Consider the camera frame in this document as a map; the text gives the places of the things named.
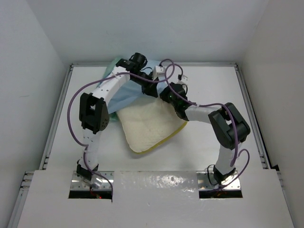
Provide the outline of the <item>green and blue pillowcase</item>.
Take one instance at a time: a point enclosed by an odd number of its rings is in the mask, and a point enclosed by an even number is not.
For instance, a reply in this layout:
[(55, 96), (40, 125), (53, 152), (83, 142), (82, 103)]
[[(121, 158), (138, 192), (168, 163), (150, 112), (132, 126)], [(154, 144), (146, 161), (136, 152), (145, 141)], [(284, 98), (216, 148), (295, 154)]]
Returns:
[[(116, 63), (123, 57), (118, 56), (114, 58), (114, 60), (108, 65), (108, 67), (105, 70), (105, 73), (102, 78), (109, 77), (110, 73), (112, 72), (113, 68), (115, 67)], [(157, 60), (147, 60), (147, 67), (154, 69), (155, 66), (159, 65), (160, 61)], [(157, 93), (160, 95), (160, 93), (167, 87), (167, 84), (165, 82), (161, 82), (157, 84)], [(112, 97), (109, 104), (107, 105), (109, 117), (111, 122), (117, 122), (118, 121), (118, 115), (117, 112), (128, 105), (130, 105), (132, 102), (134, 102), (136, 99), (146, 96), (142, 93), (141, 86), (133, 81), (128, 81), (125, 83), (118, 92)]]

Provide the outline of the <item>cream pillow with yellow edge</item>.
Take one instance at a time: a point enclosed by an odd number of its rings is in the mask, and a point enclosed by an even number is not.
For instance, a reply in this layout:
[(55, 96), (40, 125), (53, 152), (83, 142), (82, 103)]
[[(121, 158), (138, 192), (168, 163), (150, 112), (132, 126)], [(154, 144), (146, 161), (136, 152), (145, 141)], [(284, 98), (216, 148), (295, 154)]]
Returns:
[(179, 133), (187, 124), (174, 108), (149, 96), (136, 99), (117, 112), (126, 141), (135, 153), (150, 152)]

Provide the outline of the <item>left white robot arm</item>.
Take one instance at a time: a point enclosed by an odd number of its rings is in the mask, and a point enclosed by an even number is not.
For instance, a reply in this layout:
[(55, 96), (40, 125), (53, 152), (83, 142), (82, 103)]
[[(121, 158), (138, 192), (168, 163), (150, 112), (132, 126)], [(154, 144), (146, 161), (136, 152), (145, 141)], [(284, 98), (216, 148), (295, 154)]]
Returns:
[(143, 72), (147, 58), (136, 52), (129, 59), (119, 59), (108, 76), (90, 93), (82, 93), (79, 104), (79, 120), (83, 129), (84, 147), (81, 159), (77, 162), (76, 173), (86, 181), (97, 176), (97, 152), (101, 132), (109, 124), (108, 105), (115, 94), (129, 81), (140, 86), (141, 93), (157, 98), (158, 77)]

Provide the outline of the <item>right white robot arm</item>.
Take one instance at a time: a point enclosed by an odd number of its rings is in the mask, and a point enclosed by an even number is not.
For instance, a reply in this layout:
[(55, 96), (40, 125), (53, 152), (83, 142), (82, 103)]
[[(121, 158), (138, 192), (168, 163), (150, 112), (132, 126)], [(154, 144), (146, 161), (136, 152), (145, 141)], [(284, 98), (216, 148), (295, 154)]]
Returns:
[(160, 92), (160, 99), (174, 108), (184, 121), (210, 124), (220, 144), (218, 159), (213, 167), (217, 185), (235, 171), (238, 149), (250, 134), (250, 127), (233, 103), (198, 105), (188, 101), (184, 85), (169, 83)]

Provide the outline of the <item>white front cover board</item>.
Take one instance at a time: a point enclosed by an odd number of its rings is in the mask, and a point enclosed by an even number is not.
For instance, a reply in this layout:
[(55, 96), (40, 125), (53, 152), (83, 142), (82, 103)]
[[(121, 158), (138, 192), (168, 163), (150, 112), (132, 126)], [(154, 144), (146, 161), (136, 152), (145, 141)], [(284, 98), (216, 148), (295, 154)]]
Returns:
[(240, 178), (241, 198), (200, 199), (196, 173), (116, 171), (108, 199), (70, 199), (72, 172), (36, 171), (20, 228), (291, 228), (277, 174)]

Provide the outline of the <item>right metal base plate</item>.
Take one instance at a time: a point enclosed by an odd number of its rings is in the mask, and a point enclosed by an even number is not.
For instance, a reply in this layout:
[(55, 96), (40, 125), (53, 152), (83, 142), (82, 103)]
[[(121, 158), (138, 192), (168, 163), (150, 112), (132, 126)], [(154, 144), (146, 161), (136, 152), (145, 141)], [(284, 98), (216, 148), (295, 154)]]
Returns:
[(217, 190), (219, 187), (223, 187), (223, 190), (241, 190), (237, 171), (223, 180), (220, 185), (216, 183), (212, 171), (209, 173), (207, 171), (198, 171), (196, 174), (199, 190)]

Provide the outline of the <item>metal base plate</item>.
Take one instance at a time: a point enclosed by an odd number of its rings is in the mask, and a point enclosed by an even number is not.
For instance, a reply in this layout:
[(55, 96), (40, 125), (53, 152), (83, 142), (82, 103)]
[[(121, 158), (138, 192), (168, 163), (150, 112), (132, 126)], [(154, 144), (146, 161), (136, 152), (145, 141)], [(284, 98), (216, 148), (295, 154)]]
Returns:
[(100, 172), (100, 174), (105, 176), (108, 180), (95, 174), (92, 176), (91, 180), (87, 180), (74, 171), (70, 182), (70, 190), (89, 191), (91, 189), (94, 191), (111, 191), (111, 184), (114, 184), (114, 173), (112, 171), (105, 171)]
[(220, 185), (216, 183), (212, 171), (209, 173), (207, 171), (198, 171), (196, 174), (199, 190), (217, 190), (219, 187), (223, 187), (223, 190), (241, 190), (237, 171), (223, 180)]

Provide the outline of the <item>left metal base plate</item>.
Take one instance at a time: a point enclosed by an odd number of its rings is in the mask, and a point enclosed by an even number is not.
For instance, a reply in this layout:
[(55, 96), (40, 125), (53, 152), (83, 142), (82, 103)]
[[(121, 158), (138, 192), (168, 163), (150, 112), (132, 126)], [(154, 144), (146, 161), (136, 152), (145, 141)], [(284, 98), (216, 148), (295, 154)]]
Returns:
[(114, 173), (112, 171), (105, 171), (100, 172), (100, 174), (105, 176), (108, 180), (95, 174), (92, 176), (91, 180), (87, 180), (74, 171), (70, 182), (70, 190), (89, 191), (91, 189), (94, 191), (111, 191), (111, 184), (114, 184)]

